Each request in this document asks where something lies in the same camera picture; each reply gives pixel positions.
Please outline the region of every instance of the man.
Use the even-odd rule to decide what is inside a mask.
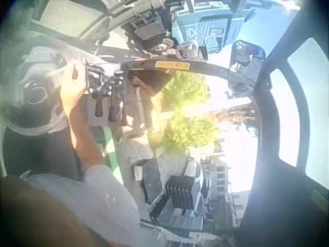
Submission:
[[[103,165],[102,154],[78,105],[85,89],[84,66],[78,62],[69,63],[64,72],[60,96],[69,123],[72,145],[85,165],[84,181],[55,174],[36,174],[27,178],[26,182],[62,202],[92,232],[107,240],[110,246],[136,246],[138,208],[127,189]],[[51,229],[45,225],[40,230],[47,233],[48,227]]]

